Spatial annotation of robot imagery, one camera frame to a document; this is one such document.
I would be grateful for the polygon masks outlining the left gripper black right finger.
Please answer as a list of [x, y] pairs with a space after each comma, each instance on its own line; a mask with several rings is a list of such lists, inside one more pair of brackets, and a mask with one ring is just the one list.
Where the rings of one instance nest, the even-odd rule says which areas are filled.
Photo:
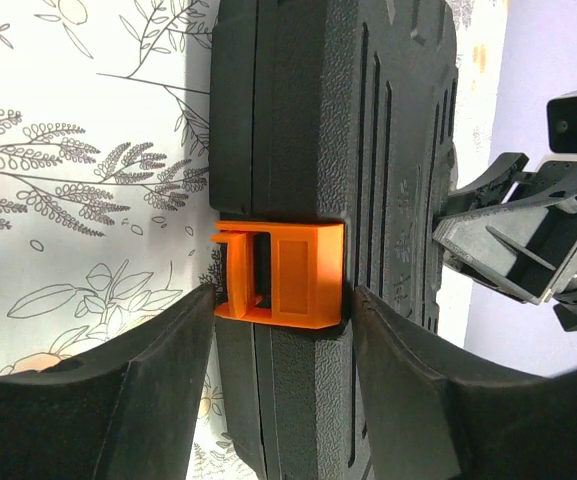
[[478, 357], [353, 293], [378, 479], [577, 479], [577, 369], [540, 377]]

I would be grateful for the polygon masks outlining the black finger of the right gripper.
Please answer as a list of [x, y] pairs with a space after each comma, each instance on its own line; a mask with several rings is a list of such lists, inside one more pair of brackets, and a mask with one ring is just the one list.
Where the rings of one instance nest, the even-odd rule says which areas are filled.
[[500, 154], [478, 178], [448, 195], [448, 217], [471, 219], [496, 213], [528, 161], [524, 153]]

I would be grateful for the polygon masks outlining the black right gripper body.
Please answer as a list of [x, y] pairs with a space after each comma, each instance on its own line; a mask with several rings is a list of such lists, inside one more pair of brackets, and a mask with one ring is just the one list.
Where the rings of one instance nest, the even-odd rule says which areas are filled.
[[449, 218], [448, 202], [433, 239], [448, 264], [521, 303], [555, 300], [567, 332], [577, 331], [577, 160], [559, 155], [525, 169], [486, 217]]

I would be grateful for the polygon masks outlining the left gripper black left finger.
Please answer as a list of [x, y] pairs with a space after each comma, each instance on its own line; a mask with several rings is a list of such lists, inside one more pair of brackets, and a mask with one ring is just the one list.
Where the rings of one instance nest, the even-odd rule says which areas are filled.
[[214, 324], [195, 288], [43, 371], [0, 377], [0, 479], [182, 479]]

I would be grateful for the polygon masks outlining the black plastic tool case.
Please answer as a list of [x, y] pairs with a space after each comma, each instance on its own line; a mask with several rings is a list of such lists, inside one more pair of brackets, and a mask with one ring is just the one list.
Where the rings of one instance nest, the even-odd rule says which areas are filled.
[[[221, 2], [210, 205], [224, 220], [343, 224], [345, 292], [364, 286], [435, 331], [456, 46], [445, 1]], [[229, 434], [258, 478], [374, 477], [349, 318], [221, 320], [216, 334]]]

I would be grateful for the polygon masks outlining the orange case latch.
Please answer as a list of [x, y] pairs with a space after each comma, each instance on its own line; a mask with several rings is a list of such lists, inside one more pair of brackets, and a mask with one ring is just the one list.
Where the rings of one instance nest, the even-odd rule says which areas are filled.
[[[222, 220], [211, 241], [226, 246], [228, 301], [215, 315], [278, 327], [320, 330], [342, 321], [344, 233], [341, 223]], [[271, 306], [255, 291], [254, 239], [270, 240]]]

